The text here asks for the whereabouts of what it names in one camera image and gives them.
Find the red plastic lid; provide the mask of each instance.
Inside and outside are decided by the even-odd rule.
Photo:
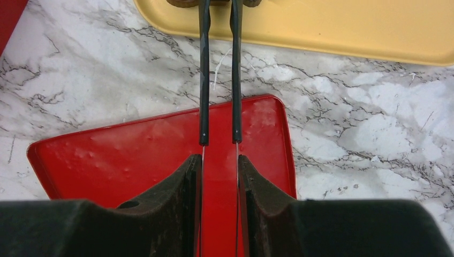
[[[242,100],[243,142],[257,170],[296,197],[295,168],[282,102],[272,95]],[[198,109],[33,143],[28,159],[51,199],[86,198],[104,207],[142,193],[174,172],[198,145]],[[231,103],[210,107],[202,203],[203,256],[235,255],[236,148]],[[240,232],[239,252],[243,256]]]

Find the yellow tray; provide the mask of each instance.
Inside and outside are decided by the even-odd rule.
[[[199,37],[197,7],[134,1],[155,28]],[[230,9],[210,7],[211,38],[231,40]],[[262,0],[243,9],[243,42],[447,66],[454,64],[454,1]]]

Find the white marble countertop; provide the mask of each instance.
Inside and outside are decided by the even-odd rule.
[[[230,47],[210,44],[214,103]],[[47,198],[36,140],[198,106],[199,41],[132,0],[31,0],[0,62],[0,200]],[[300,199],[417,200],[454,245],[454,67],[243,44],[241,76],[243,95],[286,105]]]

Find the black handle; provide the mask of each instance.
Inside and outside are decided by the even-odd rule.
[[[233,34],[232,51],[232,140],[241,143],[241,20],[243,18],[243,0],[232,1],[230,29]]]
[[[210,95],[210,51],[208,32],[210,30],[210,0],[200,0],[199,30],[200,30],[200,120],[199,144],[208,145],[209,132],[209,95]]]

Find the thin wire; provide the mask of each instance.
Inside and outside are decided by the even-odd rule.
[[[202,174],[200,175],[200,218],[199,218],[199,257],[202,257],[202,195],[203,195],[203,168],[205,167],[205,146],[202,148]]]
[[[238,217],[239,217],[239,177],[238,177],[238,142],[237,142],[237,232],[235,239],[235,256],[238,256]]]

